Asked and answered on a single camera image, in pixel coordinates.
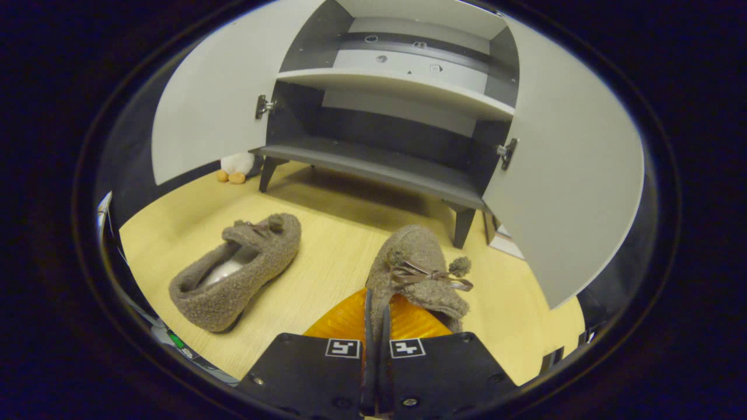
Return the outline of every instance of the cabinet door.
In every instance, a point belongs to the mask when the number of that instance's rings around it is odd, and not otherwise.
[[[288,47],[323,0],[278,0],[205,38],[179,65],[155,112],[152,164],[160,185],[236,152],[264,146],[267,115]]]
[[[630,229],[643,186],[642,143],[623,105],[591,69],[505,19],[520,72],[508,139],[519,143],[483,199],[555,308],[597,276]]]

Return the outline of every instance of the white plush toy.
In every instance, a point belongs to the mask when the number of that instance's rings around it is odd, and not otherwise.
[[[220,159],[218,181],[243,184],[254,167],[254,155],[249,152],[236,153]]]

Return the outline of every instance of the brown slipper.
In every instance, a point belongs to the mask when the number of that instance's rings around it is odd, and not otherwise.
[[[301,223],[292,214],[273,214],[260,223],[237,221],[223,240],[171,281],[169,293],[192,324],[221,332],[231,327],[252,296],[291,263]]]
[[[461,257],[447,271],[444,254],[433,232],[419,225],[397,230],[379,250],[366,282],[372,292],[373,337],[379,337],[384,308],[395,294],[430,310],[453,333],[461,331],[460,319],[469,311],[469,305],[455,289],[469,291],[472,284],[451,276],[464,276],[470,266],[469,259]]]

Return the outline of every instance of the light wood surface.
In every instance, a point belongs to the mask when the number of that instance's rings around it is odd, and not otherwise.
[[[278,73],[278,80],[321,90],[355,90],[438,104],[478,120],[508,120],[514,108],[465,87],[435,78],[364,69],[308,69]]]
[[[234,220],[295,214],[301,247],[286,272],[252,300],[230,333],[208,333],[187,321],[168,285],[185,266],[221,243]],[[575,298],[549,310],[527,264],[486,245],[483,223],[472,223],[462,250],[452,247],[454,213],[439,199],[323,168],[279,166],[266,194],[258,177],[223,184],[214,174],[186,184],[138,212],[120,229],[134,278],[164,322],[195,351],[242,378],[279,333],[303,333],[328,309],[365,284],[384,241],[419,223],[437,234],[447,261],[469,256],[474,290],[465,329],[477,334],[517,384],[539,373],[542,357],[577,346],[583,315]]]

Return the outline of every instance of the slipper insole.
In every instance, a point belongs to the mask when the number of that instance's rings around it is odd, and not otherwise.
[[[249,264],[253,259],[257,258],[259,253],[250,247],[241,247],[236,253],[228,259],[228,261],[218,264],[208,274],[208,276],[199,284],[199,287],[211,285],[225,279],[227,276],[238,271],[244,265]]]

